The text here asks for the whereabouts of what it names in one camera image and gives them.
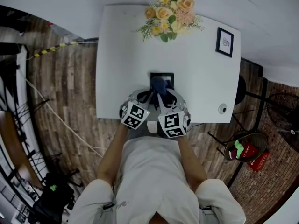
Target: wooden floor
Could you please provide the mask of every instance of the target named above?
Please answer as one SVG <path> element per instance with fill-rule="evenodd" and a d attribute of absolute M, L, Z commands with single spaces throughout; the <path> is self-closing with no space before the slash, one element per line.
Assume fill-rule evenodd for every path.
<path fill-rule="evenodd" d="M 63 42 L 47 21 L 30 16 L 30 27 L 23 37 L 10 28 L 0 27 L 0 42 L 18 42 L 26 44 L 30 54 L 50 48 Z M 118 120 L 97 119 L 95 109 L 95 69 L 97 44 L 73 45 L 56 52 L 42 55 L 29 61 L 29 79 L 46 98 L 60 117 L 84 140 L 95 147 L 107 148 L 119 124 Z M 246 62 L 241 63 L 240 74 L 247 82 L 250 92 L 261 94 L 262 79 L 257 76 L 258 68 Z M 32 91 L 33 103 L 41 101 Z M 235 106 L 234 112 L 258 108 L 256 99 L 246 97 Z M 247 129 L 255 122 L 256 111 L 238 114 Z M 65 126 L 43 107 L 35 114 L 39 135 L 46 154 L 62 152 L 62 166 L 65 170 L 78 168 L 87 185 L 95 178 L 100 161 L 92 150 L 83 145 Z M 238 130 L 234 120 L 230 124 L 204 124 L 195 126 L 188 138 L 207 171 L 209 178 L 220 178 L 226 184 L 231 179 L 238 161 L 226 161 L 217 152 L 220 145 L 207 134 L 208 131 L 221 140 L 228 140 Z"/>

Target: white wall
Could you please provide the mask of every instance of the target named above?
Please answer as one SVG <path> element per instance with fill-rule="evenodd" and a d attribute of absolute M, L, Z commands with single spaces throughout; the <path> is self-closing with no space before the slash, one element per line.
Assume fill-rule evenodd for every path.
<path fill-rule="evenodd" d="M 286 203 L 264 224 L 298 224 L 299 223 L 299 188 Z"/>
<path fill-rule="evenodd" d="M 104 5 L 149 2 L 154 0 L 0 0 L 2 5 L 44 18 L 83 38 L 99 35 Z M 298 8 L 299 0 L 196 0 L 197 13 L 241 31 L 242 57 L 264 66 L 269 80 L 296 86 Z"/>

